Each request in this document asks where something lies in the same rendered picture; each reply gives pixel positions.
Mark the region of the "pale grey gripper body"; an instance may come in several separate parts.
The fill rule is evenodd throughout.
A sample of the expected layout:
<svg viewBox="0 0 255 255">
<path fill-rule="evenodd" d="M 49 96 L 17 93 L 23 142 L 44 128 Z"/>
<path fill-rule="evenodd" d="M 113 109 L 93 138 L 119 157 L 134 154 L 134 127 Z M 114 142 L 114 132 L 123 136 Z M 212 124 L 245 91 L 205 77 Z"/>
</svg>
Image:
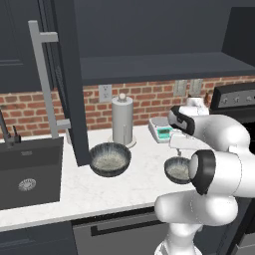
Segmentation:
<svg viewBox="0 0 255 255">
<path fill-rule="evenodd" d="M 174 131 L 169 139 L 171 148 L 179 149 L 210 149 L 210 146 L 200 139 L 181 131 Z"/>
</svg>

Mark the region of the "small dark speckled bowl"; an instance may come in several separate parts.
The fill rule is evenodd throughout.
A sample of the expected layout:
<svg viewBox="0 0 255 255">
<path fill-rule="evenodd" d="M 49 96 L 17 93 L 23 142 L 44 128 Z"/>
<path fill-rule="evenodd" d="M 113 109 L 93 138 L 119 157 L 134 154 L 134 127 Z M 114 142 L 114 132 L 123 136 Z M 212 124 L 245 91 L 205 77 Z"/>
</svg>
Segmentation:
<svg viewBox="0 0 255 255">
<path fill-rule="evenodd" d="M 174 183 L 187 184 L 190 182 L 188 167 L 188 158 L 175 156 L 164 163 L 164 173 Z"/>
</svg>

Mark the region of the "large dark speckled bowl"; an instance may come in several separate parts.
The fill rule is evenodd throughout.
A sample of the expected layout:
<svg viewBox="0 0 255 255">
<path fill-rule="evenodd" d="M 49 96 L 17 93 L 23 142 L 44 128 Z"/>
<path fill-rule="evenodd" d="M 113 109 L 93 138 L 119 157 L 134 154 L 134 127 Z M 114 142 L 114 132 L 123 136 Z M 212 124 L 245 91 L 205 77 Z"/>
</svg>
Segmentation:
<svg viewBox="0 0 255 255">
<path fill-rule="evenodd" d="M 131 152 L 123 144 L 103 142 L 90 150 L 90 167 L 102 177 L 115 177 L 124 173 L 131 161 Z"/>
</svg>

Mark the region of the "dark open cabinet door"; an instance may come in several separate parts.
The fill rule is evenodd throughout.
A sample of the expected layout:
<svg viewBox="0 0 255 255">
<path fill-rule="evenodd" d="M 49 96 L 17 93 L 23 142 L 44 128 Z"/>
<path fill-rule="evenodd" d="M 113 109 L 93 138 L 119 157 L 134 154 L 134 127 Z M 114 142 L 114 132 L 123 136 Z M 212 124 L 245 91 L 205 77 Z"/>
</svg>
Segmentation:
<svg viewBox="0 0 255 255">
<path fill-rule="evenodd" d="M 71 122 L 68 132 L 77 166 L 87 165 L 91 157 L 74 0 L 38 0 L 38 3 L 43 31 L 58 34 L 58 42 L 46 47 L 50 74 L 58 89 L 64 116 Z"/>
</svg>

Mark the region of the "white kitchen scale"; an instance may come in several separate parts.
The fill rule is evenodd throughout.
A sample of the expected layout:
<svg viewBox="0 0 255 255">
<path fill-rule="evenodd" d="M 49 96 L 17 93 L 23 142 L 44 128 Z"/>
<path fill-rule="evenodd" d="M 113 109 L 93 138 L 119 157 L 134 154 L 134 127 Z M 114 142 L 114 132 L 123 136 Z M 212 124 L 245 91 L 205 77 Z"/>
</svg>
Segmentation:
<svg viewBox="0 0 255 255">
<path fill-rule="evenodd" d="M 167 117 L 154 117 L 148 121 L 148 129 L 157 143 L 167 143 L 173 127 L 168 123 Z"/>
</svg>

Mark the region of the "white kettle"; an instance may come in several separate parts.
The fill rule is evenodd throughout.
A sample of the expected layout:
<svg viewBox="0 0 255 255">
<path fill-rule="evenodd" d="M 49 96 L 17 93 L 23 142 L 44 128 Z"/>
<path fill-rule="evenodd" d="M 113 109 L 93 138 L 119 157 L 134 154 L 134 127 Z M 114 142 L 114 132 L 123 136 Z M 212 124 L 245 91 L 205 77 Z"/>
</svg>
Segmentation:
<svg viewBox="0 0 255 255">
<path fill-rule="evenodd" d="M 207 116 L 209 108 L 204 103 L 204 98 L 190 97 L 186 100 L 185 110 L 188 116 Z"/>
</svg>

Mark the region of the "black cooker with knobs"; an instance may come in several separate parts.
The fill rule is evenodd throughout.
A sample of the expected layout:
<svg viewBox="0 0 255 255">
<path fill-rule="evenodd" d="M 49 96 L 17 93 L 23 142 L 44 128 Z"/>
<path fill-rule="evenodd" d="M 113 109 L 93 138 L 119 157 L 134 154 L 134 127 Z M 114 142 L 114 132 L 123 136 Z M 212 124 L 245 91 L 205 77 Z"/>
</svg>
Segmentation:
<svg viewBox="0 0 255 255">
<path fill-rule="evenodd" d="M 216 87 L 210 112 L 242 123 L 251 137 L 249 149 L 255 154 L 255 82 Z"/>
</svg>

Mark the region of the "paper towel roll on holder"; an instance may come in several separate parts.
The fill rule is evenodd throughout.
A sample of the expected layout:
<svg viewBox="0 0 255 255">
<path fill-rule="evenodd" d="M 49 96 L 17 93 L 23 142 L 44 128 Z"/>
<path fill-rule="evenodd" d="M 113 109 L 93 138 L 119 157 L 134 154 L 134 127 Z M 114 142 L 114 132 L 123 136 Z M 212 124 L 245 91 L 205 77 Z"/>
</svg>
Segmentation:
<svg viewBox="0 0 255 255">
<path fill-rule="evenodd" d="M 124 93 L 112 99 L 112 127 L 110 142 L 117 142 L 128 148 L 136 144 L 132 133 L 133 100 Z"/>
</svg>

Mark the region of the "grey dishwasher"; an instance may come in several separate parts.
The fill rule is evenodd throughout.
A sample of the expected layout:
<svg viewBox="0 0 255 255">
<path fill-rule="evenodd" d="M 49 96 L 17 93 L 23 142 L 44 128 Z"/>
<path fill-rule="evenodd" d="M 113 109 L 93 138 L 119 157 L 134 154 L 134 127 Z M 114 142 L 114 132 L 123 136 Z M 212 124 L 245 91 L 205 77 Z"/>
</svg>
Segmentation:
<svg viewBox="0 0 255 255">
<path fill-rule="evenodd" d="M 159 225 L 127 230 L 118 233 L 92 236 L 90 227 L 108 221 L 132 218 L 156 218 L 153 213 L 121 217 L 92 223 L 74 225 L 78 255 L 154 255 L 156 247 L 166 236 L 168 225 Z"/>
</svg>

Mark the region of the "black sink basin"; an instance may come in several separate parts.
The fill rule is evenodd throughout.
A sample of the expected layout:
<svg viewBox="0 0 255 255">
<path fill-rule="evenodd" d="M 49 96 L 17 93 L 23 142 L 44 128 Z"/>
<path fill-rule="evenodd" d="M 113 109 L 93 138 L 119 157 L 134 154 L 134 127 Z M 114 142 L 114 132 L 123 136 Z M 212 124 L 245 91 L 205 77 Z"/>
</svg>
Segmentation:
<svg viewBox="0 0 255 255">
<path fill-rule="evenodd" d="M 64 140 L 0 143 L 0 210 L 60 200 Z"/>
</svg>

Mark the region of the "dark base cupboard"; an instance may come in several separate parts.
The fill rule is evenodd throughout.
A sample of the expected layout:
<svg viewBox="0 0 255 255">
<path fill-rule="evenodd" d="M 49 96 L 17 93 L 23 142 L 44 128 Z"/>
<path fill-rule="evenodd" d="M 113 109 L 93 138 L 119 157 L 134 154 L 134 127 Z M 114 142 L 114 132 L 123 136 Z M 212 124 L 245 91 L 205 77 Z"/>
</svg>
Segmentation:
<svg viewBox="0 0 255 255">
<path fill-rule="evenodd" d="M 0 232 L 0 255 L 78 255 L 70 221 Z"/>
</svg>

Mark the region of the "black tap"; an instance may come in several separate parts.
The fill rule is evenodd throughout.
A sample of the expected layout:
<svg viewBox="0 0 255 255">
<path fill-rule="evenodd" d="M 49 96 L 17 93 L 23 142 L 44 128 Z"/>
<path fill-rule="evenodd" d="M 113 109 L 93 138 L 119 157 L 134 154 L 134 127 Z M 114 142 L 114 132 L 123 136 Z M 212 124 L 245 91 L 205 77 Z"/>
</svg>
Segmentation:
<svg viewBox="0 0 255 255">
<path fill-rule="evenodd" d="M 2 129 L 3 137 L 8 148 L 12 147 L 15 143 L 21 142 L 21 136 L 17 133 L 16 127 L 13 127 L 14 136 L 12 136 L 8 132 L 1 110 L 0 110 L 0 127 Z"/>
</svg>

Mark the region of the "grey wall socket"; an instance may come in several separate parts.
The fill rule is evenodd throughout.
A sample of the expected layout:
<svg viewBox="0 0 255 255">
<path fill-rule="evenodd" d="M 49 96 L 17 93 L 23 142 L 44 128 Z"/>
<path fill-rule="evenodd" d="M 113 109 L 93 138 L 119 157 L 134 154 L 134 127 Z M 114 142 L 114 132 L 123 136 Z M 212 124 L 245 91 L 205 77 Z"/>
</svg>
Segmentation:
<svg viewBox="0 0 255 255">
<path fill-rule="evenodd" d="M 112 86 L 99 85 L 99 102 L 107 103 L 112 100 Z"/>
<path fill-rule="evenodd" d="M 176 80 L 174 85 L 174 95 L 184 97 L 186 92 L 187 80 Z"/>
<path fill-rule="evenodd" d="M 190 81 L 189 93 L 192 96 L 199 96 L 201 92 L 202 79 L 193 79 Z"/>
</svg>

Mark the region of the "dark open wall cabinet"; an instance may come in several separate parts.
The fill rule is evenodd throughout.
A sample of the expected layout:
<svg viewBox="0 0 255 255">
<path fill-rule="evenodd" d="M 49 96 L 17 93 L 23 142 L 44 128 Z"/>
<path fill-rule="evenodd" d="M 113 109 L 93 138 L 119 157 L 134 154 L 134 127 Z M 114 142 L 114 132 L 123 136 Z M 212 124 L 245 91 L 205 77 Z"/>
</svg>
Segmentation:
<svg viewBox="0 0 255 255">
<path fill-rule="evenodd" d="M 255 76 L 255 0 L 74 0 L 86 85 Z"/>
</svg>

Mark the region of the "dark closed wall cabinet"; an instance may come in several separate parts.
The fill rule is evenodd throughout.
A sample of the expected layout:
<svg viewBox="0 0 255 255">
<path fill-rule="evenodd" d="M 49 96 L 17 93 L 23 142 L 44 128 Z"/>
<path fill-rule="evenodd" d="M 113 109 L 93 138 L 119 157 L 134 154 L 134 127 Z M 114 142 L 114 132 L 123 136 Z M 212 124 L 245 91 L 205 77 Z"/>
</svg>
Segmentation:
<svg viewBox="0 0 255 255">
<path fill-rule="evenodd" d="M 0 94 L 41 90 L 30 20 L 41 22 L 38 0 L 0 0 Z"/>
</svg>

